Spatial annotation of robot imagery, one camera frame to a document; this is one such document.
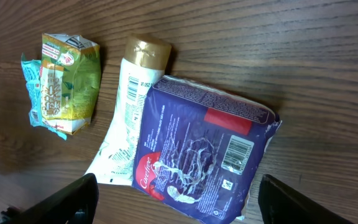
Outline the white tube gold cap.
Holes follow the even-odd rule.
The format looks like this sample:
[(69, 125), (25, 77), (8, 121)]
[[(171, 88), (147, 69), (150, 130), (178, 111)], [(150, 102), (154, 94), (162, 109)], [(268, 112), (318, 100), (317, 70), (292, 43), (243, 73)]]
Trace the white tube gold cap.
[(165, 74), (172, 46), (148, 34), (131, 34), (121, 60), (113, 119), (87, 173), (99, 184), (131, 185), (148, 90)]

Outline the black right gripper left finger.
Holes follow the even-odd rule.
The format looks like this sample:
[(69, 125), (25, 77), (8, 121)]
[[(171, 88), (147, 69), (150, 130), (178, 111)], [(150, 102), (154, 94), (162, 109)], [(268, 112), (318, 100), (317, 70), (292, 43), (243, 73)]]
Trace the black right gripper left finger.
[(93, 173), (67, 185), (24, 212), (14, 207), (2, 211), (4, 223), (92, 224), (99, 190)]

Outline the green juice carton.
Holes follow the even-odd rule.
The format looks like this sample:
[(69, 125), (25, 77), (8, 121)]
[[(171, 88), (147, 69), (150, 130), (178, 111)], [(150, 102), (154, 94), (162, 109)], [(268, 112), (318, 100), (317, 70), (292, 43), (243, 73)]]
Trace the green juice carton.
[(42, 35), (43, 124), (70, 135), (90, 124), (101, 83), (99, 50), (99, 44), (81, 35)]

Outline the purple Carefree packet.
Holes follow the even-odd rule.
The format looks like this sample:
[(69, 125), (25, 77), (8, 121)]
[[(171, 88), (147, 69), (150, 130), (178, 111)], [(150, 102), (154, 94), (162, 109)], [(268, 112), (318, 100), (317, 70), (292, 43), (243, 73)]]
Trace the purple Carefree packet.
[(145, 98), (132, 185), (201, 223), (233, 222), (280, 125), (258, 102), (164, 76)]

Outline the teal tissue packet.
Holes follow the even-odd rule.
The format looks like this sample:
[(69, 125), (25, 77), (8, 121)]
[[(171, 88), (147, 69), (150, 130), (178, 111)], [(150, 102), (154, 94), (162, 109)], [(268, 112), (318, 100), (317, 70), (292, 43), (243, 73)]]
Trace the teal tissue packet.
[(41, 126), (57, 134), (66, 140), (67, 135), (57, 131), (43, 123), (41, 113), (41, 95), (40, 95), (40, 60), (27, 60), (24, 53), (21, 55), (21, 67), (26, 80), (26, 88), (31, 101), (31, 110), (29, 112), (30, 125), (33, 127)]

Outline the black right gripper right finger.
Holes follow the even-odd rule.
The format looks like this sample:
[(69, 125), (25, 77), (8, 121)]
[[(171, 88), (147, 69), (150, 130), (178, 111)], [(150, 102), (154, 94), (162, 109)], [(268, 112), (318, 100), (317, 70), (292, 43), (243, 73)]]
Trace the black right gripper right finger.
[(260, 181), (258, 204), (265, 224), (352, 224), (269, 174)]

